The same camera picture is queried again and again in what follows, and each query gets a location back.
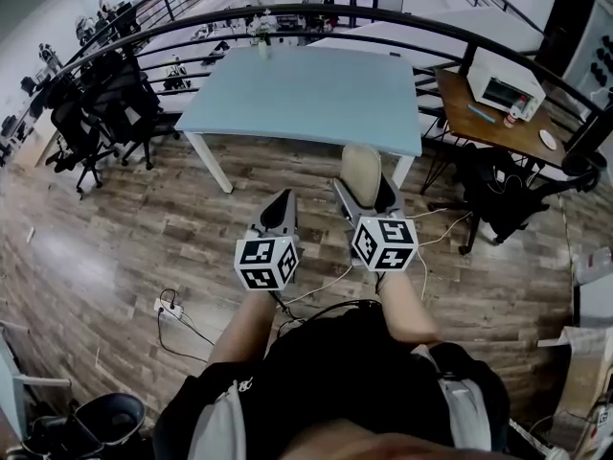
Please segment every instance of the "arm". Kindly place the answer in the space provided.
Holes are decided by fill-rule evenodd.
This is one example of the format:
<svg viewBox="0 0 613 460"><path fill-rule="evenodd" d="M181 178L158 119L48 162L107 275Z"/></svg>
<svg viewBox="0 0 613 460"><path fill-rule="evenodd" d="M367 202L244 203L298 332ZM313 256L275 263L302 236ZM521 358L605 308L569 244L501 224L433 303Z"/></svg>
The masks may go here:
<svg viewBox="0 0 613 460"><path fill-rule="evenodd" d="M247 293L211 351L209 364L257 361L264 357L277 302L268 291Z"/></svg>
<svg viewBox="0 0 613 460"><path fill-rule="evenodd" d="M423 307L406 273L385 273L378 294L387 329L396 341L411 344L441 341L437 325Z"/></svg>

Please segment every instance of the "white box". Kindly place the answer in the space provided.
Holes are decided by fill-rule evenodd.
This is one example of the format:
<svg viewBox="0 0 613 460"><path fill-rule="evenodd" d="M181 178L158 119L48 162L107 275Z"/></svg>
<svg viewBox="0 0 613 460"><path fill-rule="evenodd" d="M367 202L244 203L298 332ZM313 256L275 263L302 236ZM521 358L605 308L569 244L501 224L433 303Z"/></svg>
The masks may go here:
<svg viewBox="0 0 613 460"><path fill-rule="evenodd" d="M410 219L362 217L352 247L369 271L403 271L418 248Z"/></svg>
<svg viewBox="0 0 613 460"><path fill-rule="evenodd" d="M297 265L292 237L237 241L234 269L246 289L284 289Z"/></svg>

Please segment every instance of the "wooden desk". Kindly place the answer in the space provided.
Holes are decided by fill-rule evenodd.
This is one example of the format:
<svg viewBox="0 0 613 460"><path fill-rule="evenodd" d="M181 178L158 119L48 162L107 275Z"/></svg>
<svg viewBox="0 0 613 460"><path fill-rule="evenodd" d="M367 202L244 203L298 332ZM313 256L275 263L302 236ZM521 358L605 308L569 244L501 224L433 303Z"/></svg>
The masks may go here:
<svg viewBox="0 0 613 460"><path fill-rule="evenodd" d="M465 77L437 70L436 79L452 135L519 153L553 167L561 167L566 152L559 140L557 126L552 123L543 107L539 107L528 123L518 120L514 127L508 128L503 123L506 113L474 101ZM494 118L496 123L490 123L468 109L469 104ZM545 147L538 135L541 129L547 129L556 138L555 150Z"/></svg>
<svg viewBox="0 0 613 460"><path fill-rule="evenodd" d="M51 109L43 110L34 123L34 131L25 139L23 145L15 153L12 162L24 167L36 167L40 160L49 153L57 138L57 128L51 122Z"/></svg>

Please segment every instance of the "light blue table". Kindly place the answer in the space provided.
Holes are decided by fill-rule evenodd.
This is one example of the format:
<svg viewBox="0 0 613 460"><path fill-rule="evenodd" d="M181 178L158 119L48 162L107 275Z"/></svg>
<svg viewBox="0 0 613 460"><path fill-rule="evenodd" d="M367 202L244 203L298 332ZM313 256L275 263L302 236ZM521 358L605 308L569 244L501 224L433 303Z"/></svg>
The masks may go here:
<svg viewBox="0 0 613 460"><path fill-rule="evenodd" d="M232 184L202 134L272 136L346 145L400 155L400 186L421 155L413 70L406 60L375 53L274 46L235 48L217 63L181 116L186 133L226 193Z"/></svg>

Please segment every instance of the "vase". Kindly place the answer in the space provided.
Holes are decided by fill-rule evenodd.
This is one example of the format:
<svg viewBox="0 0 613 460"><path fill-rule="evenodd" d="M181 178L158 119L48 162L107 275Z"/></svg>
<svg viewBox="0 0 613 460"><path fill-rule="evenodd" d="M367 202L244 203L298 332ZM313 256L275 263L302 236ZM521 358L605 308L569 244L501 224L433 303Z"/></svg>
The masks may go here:
<svg viewBox="0 0 613 460"><path fill-rule="evenodd" d="M258 51L260 52L261 59L268 59L268 45L266 41L260 41L258 43Z"/></svg>

